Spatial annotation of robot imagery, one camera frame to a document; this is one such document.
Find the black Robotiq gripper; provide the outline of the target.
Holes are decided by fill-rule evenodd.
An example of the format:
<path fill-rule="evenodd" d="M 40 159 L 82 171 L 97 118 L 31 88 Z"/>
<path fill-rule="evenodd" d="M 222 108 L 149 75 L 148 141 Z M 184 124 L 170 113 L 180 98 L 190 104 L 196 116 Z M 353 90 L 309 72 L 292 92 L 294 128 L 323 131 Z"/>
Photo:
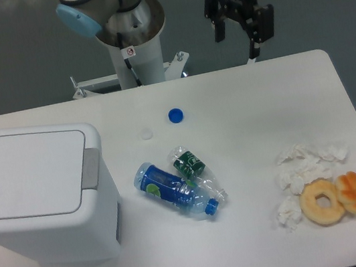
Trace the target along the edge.
<path fill-rule="evenodd" d="M 257 0 L 204 0 L 203 14 L 213 25 L 215 43 L 226 38 L 226 25 L 219 5 L 231 19 L 238 21 L 238 14 L 245 21 L 245 32 L 250 40 L 249 58 L 257 58 L 260 55 L 260 45 L 274 36 L 273 5 L 257 7 Z"/>

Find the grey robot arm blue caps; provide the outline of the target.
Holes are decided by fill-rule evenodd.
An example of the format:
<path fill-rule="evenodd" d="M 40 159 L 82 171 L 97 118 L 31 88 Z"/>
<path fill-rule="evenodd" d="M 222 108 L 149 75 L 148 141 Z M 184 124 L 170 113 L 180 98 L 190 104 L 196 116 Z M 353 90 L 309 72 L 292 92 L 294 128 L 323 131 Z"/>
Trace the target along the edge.
<path fill-rule="evenodd" d="M 204 0 L 204 17 L 214 27 L 215 42 L 225 39 L 226 21 L 240 24 L 249 40 L 249 58 L 257 58 L 260 45 L 274 36 L 274 8 L 257 0 Z M 165 13 L 157 0 L 59 0 L 57 16 L 73 32 L 123 50 L 157 37 Z"/>

